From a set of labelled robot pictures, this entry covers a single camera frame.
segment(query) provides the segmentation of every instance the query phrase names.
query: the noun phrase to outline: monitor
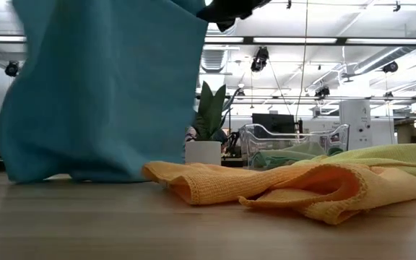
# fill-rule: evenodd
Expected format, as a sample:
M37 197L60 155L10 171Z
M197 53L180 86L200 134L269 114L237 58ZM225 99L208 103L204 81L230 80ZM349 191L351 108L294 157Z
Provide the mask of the monitor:
M292 115L258 114L254 113L253 124L260 124L274 134L295 134L295 117ZM255 129L255 135L266 138L267 134L261 129Z

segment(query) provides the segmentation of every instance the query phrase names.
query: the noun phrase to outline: towel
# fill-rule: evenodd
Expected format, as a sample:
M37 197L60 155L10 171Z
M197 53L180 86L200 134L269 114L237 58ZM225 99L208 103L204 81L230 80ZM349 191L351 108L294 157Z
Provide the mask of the towel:
M319 143L304 142L285 149L261 150L251 159L255 169L269 170L300 160L310 160L318 155L325 155L325 150Z
M319 156L312 160L302 160L297 164L313 163L356 163L367 166L398 168L416 176L416 144L391 144L343 152L327 157Z
M192 205L238 200L250 208L294 209L339 224L359 212L416 199L416 177L398 168L307 162L264 172L151 162L144 176Z
M11 181L145 181L182 163L208 23L203 0L17 0L27 61L0 114Z

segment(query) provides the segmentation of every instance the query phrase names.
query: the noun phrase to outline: clear plastic bin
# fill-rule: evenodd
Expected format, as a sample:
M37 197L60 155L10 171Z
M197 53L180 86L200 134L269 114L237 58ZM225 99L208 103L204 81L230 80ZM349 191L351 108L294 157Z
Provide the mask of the clear plastic bin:
M319 155L334 155L347 151L348 139L348 125L310 134L273 134L262 125L248 124L240 129L243 167L268 170Z

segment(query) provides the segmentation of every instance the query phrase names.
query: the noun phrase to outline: teal cloth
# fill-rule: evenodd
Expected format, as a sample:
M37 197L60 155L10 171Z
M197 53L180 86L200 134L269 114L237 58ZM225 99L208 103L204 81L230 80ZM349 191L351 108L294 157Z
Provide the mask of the teal cloth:
M319 143L304 142L285 149L259 151L252 157L252 164L255 169L269 170L284 165L291 165L300 160L310 160L325 154L325 150Z
M11 181L57 173L144 181L180 163L207 23L204 0L17 0L27 60L0 114Z

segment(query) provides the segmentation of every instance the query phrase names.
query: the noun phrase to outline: wooden table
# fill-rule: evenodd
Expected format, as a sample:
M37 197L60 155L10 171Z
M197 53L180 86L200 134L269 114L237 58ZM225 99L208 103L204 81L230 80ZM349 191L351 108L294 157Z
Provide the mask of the wooden table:
M0 174L0 259L416 259L416 201L332 227L190 207L154 183L13 186Z

